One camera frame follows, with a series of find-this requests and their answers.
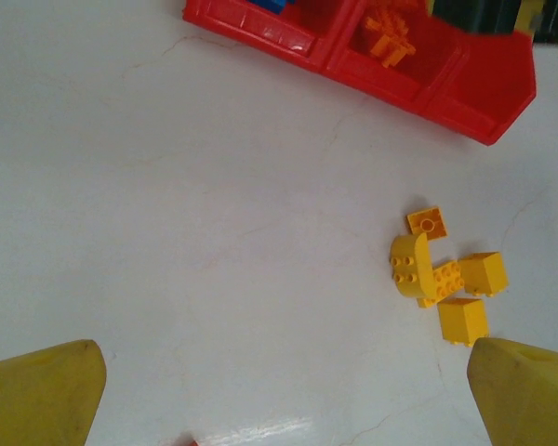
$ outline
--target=red plastic container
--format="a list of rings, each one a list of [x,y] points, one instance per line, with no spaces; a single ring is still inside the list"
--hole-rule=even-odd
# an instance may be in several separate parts
[[[297,0],[280,15],[246,0],[187,0],[184,19],[319,72],[490,145],[536,95],[528,36],[466,34],[405,13],[416,54],[384,68],[364,49],[366,0]]]

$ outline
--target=white table surface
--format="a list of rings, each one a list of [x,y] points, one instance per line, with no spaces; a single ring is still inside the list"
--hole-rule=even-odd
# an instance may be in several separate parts
[[[95,339],[91,446],[484,445],[435,308],[397,294],[500,250],[492,335],[558,350],[558,48],[494,147],[176,20],[157,2],[0,2],[0,360]]]

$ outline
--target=lego stud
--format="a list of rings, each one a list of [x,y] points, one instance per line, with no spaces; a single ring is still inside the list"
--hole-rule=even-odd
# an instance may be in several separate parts
[[[419,227],[424,232],[432,232],[434,230],[434,228],[436,228],[436,224],[432,220],[430,220],[429,218],[424,218],[419,223]]]

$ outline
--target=red storage bin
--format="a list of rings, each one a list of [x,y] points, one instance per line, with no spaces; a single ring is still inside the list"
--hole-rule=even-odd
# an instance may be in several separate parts
[[[277,16],[246,0],[188,0],[184,19],[313,72],[358,0],[298,0]]]
[[[422,113],[490,145],[536,96],[529,36],[463,34],[467,57]]]
[[[536,95],[528,36],[467,34],[402,12],[413,55],[385,68],[367,55],[366,0],[296,0],[277,16],[246,0],[187,0],[184,19],[319,72],[490,145]]]

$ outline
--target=blue lego brick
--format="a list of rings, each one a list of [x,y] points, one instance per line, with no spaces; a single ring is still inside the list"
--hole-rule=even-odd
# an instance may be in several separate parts
[[[275,14],[281,14],[283,9],[286,7],[287,0],[248,0],[250,3],[254,3],[260,7],[274,12]],[[289,0],[289,3],[294,3],[295,0]]]

